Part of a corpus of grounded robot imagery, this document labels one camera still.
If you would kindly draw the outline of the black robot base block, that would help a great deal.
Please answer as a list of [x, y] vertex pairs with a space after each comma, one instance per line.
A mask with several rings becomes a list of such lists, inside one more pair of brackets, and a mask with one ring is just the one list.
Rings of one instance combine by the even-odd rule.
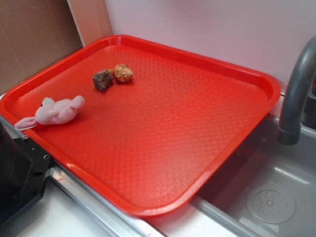
[[31, 138], [13, 139], [0, 126], [0, 226], [3, 227], [44, 193], [53, 159]]

